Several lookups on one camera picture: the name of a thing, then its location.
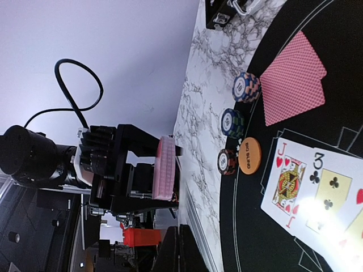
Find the white chip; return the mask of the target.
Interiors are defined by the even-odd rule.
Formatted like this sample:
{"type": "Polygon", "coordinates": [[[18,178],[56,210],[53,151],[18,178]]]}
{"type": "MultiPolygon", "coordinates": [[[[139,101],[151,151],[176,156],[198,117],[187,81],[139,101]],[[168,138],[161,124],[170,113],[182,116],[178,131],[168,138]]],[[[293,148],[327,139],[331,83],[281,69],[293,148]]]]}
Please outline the white chip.
{"type": "Polygon", "coordinates": [[[260,79],[254,74],[242,72],[234,80],[232,96],[236,102],[251,103],[261,91],[260,79]]]}

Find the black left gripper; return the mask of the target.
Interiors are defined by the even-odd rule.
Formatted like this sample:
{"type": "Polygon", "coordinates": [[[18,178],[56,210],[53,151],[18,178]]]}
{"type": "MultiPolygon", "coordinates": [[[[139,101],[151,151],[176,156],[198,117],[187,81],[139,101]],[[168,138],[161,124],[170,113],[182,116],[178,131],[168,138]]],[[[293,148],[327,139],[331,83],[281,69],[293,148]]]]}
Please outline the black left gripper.
{"type": "Polygon", "coordinates": [[[178,207],[176,202],[127,196],[130,171],[126,166],[128,151],[136,156],[156,156],[159,142],[155,136],[131,124],[119,124],[116,128],[92,126],[89,146],[90,167],[94,176],[90,206],[112,214],[178,207]]]}

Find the green 50 chip stack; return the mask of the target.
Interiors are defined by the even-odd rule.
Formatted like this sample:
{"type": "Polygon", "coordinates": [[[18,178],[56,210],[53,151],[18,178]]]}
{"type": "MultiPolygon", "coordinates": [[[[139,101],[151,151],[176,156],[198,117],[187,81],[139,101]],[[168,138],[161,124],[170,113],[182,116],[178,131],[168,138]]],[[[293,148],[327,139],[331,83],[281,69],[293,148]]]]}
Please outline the green 50 chip stack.
{"type": "Polygon", "coordinates": [[[239,139],[244,133],[244,117],[238,110],[225,109],[221,118],[221,131],[223,135],[239,139]]]}

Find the red playing card deck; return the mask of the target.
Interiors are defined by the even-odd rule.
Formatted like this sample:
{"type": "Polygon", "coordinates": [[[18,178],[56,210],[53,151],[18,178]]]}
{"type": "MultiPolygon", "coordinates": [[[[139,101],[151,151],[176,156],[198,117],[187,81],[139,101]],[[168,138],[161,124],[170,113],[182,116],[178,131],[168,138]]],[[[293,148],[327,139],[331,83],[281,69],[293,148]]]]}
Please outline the red playing card deck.
{"type": "Polygon", "coordinates": [[[170,201],[174,192],[176,167],[175,140],[168,136],[160,138],[154,163],[153,199],[170,201]]]}

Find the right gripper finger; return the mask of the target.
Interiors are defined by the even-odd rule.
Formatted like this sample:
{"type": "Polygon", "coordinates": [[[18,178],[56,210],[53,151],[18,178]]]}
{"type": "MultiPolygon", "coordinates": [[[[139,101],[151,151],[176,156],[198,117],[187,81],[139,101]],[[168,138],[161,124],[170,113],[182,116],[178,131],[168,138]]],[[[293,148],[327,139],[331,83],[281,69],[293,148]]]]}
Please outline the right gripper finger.
{"type": "Polygon", "coordinates": [[[152,271],[209,271],[188,225],[168,227],[152,271]]]}

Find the red box in background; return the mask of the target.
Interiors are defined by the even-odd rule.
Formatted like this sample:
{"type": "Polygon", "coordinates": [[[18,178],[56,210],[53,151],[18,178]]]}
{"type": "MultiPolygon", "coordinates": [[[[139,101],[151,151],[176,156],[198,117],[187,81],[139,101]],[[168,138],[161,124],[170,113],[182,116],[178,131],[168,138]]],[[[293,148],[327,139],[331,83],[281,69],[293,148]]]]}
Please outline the red box in background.
{"type": "Polygon", "coordinates": [[[123,230],[123,243],[129,247],[156,246],[162,241],[159,229],[128,228],[123,230]]]}

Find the orange big blind button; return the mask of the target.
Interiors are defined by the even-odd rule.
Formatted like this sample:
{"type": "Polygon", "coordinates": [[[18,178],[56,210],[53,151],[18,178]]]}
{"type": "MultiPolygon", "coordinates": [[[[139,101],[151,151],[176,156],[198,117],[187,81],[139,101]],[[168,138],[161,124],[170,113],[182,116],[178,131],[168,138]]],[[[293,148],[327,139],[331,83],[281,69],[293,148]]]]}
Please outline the orange big blind button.
{"type": "Polygon", "coordinates": [[[260,143],[253,137],[245,138],[239,146],[238,163],[245,175],[254,174],[262,159],[260,143]]]}

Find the round black poker mat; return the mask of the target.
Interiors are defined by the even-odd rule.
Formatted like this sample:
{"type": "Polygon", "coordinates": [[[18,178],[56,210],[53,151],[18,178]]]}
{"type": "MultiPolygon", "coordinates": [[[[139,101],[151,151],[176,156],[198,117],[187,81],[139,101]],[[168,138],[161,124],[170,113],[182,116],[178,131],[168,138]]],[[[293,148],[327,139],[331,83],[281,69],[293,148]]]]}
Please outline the round black poker mat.
{"type": "Polygon", "coordinates": [[[221,177],[220,227],[225,271],[330,271],[328,262],[286,232],[260,207],[268,182],[276,137],[362,156],[362,2],[287,1],[269,26],[248,67],[265,75],[272,62],[297,35],[313,47],[325,75],[323,101],[289,90],[275,109],[263,93],[253,104],[236,103],[246,119],[247,137],[260,143],[261,165],[245,175],[237,169],[221,177]],[[277,120],[271,124],[271,114],[277,120]]]}

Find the red card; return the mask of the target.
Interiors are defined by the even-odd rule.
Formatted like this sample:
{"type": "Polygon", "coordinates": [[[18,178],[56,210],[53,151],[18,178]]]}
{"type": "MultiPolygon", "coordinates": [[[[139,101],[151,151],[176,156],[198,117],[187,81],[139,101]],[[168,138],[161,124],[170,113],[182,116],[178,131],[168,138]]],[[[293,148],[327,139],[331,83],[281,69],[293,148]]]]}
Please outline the red card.
{"type": "Polygon", "coordinates": [[[305,34],[299,31],[261,77],[292,82],[304,79],[321,80],[326,75],[327,70],[315,49],[305,34]]]}
{"type": "Polygon", "coordinates": [[[321,80],[261,78],[265,124],[271,126],[324,105],[321,80]]]}

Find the black poker chip case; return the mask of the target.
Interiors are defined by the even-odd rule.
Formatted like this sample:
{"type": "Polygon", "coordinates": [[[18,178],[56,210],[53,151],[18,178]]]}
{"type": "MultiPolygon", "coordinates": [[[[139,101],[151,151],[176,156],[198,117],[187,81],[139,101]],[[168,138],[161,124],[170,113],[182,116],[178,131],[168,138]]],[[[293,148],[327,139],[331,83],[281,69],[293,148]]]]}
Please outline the black poker chip case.
{"type": "Polygon", "coordinates": [[[237,23],[263,26],[270,23],[285,1],[205,1],[204,26],[221,31],[237,23]]]}

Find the three of clubs card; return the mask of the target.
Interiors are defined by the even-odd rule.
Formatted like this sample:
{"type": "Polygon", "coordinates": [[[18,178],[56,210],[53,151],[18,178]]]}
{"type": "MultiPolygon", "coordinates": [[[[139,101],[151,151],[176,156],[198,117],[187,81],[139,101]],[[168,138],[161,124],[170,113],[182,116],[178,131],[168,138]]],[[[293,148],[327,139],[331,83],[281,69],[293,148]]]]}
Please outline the three of clubs card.
{"type": "Polygon", "coordinates": [[[315,148],[308,178],[306,226],[331,239],[344,236],[362,211],[362,159],[315,148]]]}

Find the three of hearts card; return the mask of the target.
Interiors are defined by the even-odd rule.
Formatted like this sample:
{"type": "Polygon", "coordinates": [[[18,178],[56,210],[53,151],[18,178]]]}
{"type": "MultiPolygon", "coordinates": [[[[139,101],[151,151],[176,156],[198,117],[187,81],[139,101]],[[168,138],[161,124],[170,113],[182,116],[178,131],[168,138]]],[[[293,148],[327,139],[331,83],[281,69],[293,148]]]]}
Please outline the three of hearts card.
{"type": "Polygon", "coordinates": [[[342,208],[323,232],[332,271],[362,271],[362,182],[352,185],[342,208]]]}

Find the jack of hearts card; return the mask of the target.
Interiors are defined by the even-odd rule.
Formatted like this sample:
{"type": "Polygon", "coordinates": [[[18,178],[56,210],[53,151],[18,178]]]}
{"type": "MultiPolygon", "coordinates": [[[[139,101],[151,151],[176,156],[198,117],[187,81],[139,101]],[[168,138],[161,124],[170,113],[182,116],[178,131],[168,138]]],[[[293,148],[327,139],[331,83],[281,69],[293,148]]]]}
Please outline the jack of hearts card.
{"type": "Polygon", "coordinates": [[[292,236],[297,234],[299,195],[313,148],[279,137],[261,209],[292,236]]]}

